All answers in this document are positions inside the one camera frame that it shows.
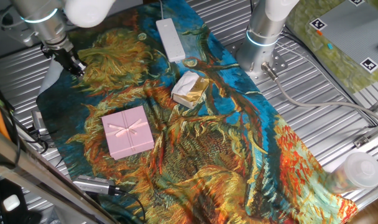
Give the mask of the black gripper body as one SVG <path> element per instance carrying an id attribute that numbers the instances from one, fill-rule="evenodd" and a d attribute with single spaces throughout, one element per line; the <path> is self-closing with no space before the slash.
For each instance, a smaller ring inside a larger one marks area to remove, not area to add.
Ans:
<path id="1" fill-rule="evenodd" d="M 64 69 L 76 69 L 76 52 L 74 47 L 72 47 L 70 50 L 64 48 L 52 50 L 52 53 L 55 56 L 55 60 L 59 62 Z"/>

